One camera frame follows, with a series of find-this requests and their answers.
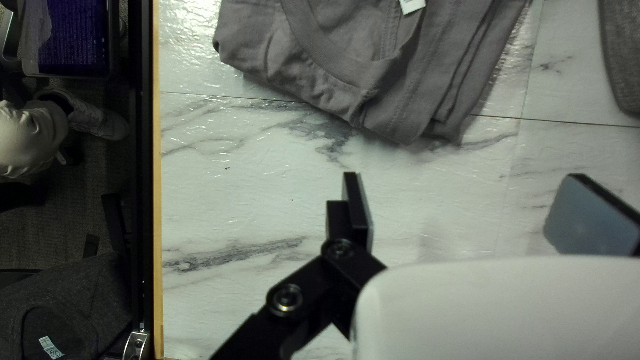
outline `screw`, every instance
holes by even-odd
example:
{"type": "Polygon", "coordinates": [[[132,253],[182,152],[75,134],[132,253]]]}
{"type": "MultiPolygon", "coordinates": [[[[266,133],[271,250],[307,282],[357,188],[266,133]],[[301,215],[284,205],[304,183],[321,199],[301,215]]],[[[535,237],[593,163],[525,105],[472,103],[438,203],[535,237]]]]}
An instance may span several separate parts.
{"type": "Polygon", "coordinates": [[[294,311],[302,305],[302,292],[295,284],[286,284],[273,294],[273,305],[279,311],[294,311]]]}
{"type": "Polygon", "coordinates": [[[351,247],[348,240],[337,239],[333,244],[329,245],[327,252],[335,259],[343,259],[353,255],[353,247],[351,247]]]}

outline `white marble surface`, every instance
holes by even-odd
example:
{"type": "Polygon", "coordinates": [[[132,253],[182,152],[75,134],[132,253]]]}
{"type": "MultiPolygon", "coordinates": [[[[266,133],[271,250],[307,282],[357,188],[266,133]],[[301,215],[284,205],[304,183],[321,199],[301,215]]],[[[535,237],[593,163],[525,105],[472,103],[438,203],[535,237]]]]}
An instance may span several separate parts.
{"type": "MultiPolygon", "coordinates": [[[[402,147],[298,102],[162,101],[168,357],[213,353],[271,285],[318,255],[343,171],[362,174],[385,264],[493,253],[519,120],[479,117],[459,147],[402,147]]],[[[327,346],[298,359],[348,356],[327,346]]]]}
{"type": "MultiPolygon", "coordinates": [[[[554,253],[540,231],[569,172],[640,207],[640,129],[575,124],[637,126],[597,69],[597,22],[573,30],[591,3],[534,0],[461,146],[403,147],[220,63],[220,0],[161,0],[164,355],[208,359],[271,285],[319,253],[343,171],[362,174],[373,252],[388,266],[554,253]],[[577,48],[580,61],[562,60],[577,48]]],[[[330,327],[294,359],[350,353],[330,327]]]]}
{"type": "Polygon", "coordinates": [[[640,126],[616,106],[607,79],[598,2],[546,0],[523,117],[640,126]]]}
{"type": "Polygon", "coordinates": [[[255,99],[296,99],[220,62],[213,49],[221,0],[160,0],[160,91],[255,99]]]}

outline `fabric label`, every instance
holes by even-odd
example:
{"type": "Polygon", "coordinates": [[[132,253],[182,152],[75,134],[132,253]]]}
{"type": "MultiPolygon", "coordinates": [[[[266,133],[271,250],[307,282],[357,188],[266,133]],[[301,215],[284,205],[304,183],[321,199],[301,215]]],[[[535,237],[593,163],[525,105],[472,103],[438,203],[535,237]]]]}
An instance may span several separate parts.
{"type": "Polygon", "coordinates": [[[58,350],[58,348],[53,345],[48,336],[45,336],[44,338],[40,338],[38,340],[40,340],[42,348],[47,352],[49,356],[51,356],[51,359],[55,360],[64,355],[62,354],[62,351],[58,350]]]}
{"type": "Polygon", "coordinates": [[[415,10],[421,9],[427,5],[425,0],[398,0],[398,1],[400,1],[400,9],[402,9],[403,15],[412,13],[415,10]]]}

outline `gray sneaker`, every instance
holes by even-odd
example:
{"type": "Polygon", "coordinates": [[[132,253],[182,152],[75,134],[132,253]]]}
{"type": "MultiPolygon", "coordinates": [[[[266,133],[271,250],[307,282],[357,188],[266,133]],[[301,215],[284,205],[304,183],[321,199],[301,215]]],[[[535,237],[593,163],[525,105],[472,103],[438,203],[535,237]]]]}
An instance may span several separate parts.
{"type": "Polygon", "coordinates": [[[37,92],[33,98],[53,94],[66,99],[74,111],[67,116],[69,127],[73,130],[90,133],[107,140],[122,140],[129,134],[129,125],[115,111],[98,109],[84,100],[80,100],[63,88],[48,86],[37,92]]]}

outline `folded gray cloth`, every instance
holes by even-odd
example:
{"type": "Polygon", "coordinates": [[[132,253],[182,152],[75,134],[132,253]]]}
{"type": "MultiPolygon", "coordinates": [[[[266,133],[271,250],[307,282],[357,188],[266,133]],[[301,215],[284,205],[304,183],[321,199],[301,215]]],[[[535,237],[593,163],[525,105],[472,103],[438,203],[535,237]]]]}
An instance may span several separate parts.
{"type": "Polygon", "coordinates": [[[640,1],[600,0],[602,49],[618,106],[640,113],[640,1]]]}
{"type": "Polygon", "coordinates": [[[1,289],[0,359],[97,359],[131,321],[123,265],[110,252],[1,289]]]}
{"type": "Polygon", "coordinates": [[[457,140],[526,0],[222,0],[222,62],[399,143],[457,140]]]}

